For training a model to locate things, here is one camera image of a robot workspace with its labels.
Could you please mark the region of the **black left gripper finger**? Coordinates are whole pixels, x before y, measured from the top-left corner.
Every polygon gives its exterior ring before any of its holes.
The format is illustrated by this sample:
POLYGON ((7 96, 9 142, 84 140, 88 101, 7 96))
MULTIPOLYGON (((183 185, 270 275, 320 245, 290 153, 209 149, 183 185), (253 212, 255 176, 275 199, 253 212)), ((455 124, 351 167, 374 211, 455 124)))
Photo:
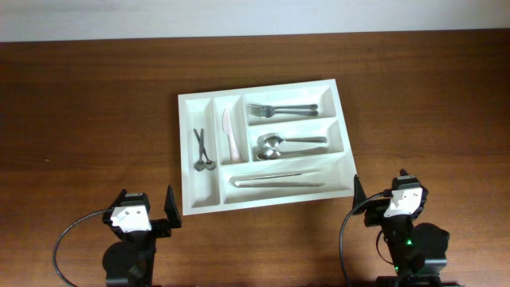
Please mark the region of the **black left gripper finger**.
POLYGON ((113 203, 108 207, 109 210, 113 210, 115 207, 118 207, 124 200, 127 191, 122 189, 121 192, 117 195, 116 199, 113 203))
POLYGON ((182 227, 182 219, 175 202, 174 192, 171 185, 167 187, 164 212, 167 215, 167 221, 171 229, 182 227))

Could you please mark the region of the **small metal teaspoon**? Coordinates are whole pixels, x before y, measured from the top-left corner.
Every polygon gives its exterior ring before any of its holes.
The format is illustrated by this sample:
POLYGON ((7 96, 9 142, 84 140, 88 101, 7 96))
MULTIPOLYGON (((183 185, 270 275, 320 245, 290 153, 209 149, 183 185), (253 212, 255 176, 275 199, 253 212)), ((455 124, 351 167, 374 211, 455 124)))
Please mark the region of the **small metal teaspoon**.
POLYGON ((198 160, 194 163, 194 169, 200 172, 206 168, 206 163, 202 159, 202 137, 198 134, 196 129, 194 129, 194 134, 198 141, 198 160))

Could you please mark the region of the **small metal rod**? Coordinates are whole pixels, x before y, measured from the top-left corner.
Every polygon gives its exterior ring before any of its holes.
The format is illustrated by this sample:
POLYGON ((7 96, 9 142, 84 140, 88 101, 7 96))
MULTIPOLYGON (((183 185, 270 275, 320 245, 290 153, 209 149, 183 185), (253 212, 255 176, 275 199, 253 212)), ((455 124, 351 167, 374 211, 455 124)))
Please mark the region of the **small metal rod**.
POLYGON ((202 159, 206 163, 206 168, 205 169, 207 169, 208 171, 213 171, 216 168, 217 165, 207 155, 206 148, 205 148, 205 145, 204 145, 205 142, 204 142, 204 133, 203 133, 203 130, 201 130, 198 134, 202 137, 202 159))

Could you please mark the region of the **large metal spoon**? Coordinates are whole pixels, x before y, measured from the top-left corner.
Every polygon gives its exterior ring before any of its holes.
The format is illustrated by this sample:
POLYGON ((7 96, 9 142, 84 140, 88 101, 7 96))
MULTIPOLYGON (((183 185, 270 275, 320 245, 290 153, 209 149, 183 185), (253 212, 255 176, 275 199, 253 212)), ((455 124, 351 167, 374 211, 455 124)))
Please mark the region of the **large metal spoon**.
POLYGON ((258 147, 279 147, 282 143, 310 143, 310 144, 326 144, 328 138, 325 136, 312 136, 300 138, 282 138, 276 133, 267 133, 257 138, 258 147))
POLYGON ((276 160, 276 159, 288 159, 294 157, 301 157, 306 155, 318 155, 326 153, 328 149, 326 147, 314 147, 304 150, 296 151, 281 151, 275 147, 264 147, 256 152, 254 158, 257 160, 276 160))

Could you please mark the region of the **metal fork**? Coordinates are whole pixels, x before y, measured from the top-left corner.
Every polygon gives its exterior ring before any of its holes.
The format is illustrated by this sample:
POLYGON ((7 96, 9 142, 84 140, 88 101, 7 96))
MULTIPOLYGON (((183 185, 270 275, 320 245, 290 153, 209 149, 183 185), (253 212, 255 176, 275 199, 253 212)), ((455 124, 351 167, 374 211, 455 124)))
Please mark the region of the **metal fork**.
POLYGON ((268 110, 268 109, 250 109, 249 112, 254 116, 259 116, 262 118, 270 118, 278 114, 289 114, 289 115, 298 115, 298 116, 318 116, 319 113, 317 111, 277 111, 277 110, 268 110))
POLYGON ((281 106, 272 106, 272 105, 262 105, 262 104, 248 104, 250 109, 256 110, 278 110, 278 109, 304 109, 304 110, 316 110, 318 108, 317 104, 305 104, 305 105, 281 105, 281 106))

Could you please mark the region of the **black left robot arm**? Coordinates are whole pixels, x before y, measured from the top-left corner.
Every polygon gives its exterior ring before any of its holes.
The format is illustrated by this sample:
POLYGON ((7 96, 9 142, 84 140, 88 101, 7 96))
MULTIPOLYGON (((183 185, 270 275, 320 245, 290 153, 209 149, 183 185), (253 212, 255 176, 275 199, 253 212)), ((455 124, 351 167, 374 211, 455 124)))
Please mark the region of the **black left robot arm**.
POLYGON ((103 255, 107 286, 152 285, 157 240, 182 226, 172 187, 166 192, 166 217, 151 219, 150 210, 147 194, 123 189, 105 211, 102 221, 119 239, 103 255))

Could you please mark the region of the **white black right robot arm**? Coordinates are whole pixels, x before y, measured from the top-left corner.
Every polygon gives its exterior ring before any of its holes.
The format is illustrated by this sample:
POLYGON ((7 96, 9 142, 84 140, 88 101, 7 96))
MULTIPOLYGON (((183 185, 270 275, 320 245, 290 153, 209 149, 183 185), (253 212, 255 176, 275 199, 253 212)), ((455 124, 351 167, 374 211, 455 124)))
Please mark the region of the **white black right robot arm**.
POLYGON ((391 187, 368 198, 354 177, 354 214, 366 227, 381 228, 377 239, 389 250, 394 276, 379 276, 376 286, 442 286, 440 272, 447 265, 449 232, 432 223, 414 225, 424 211, 429 191, 413 175, 401 170, 391 187))

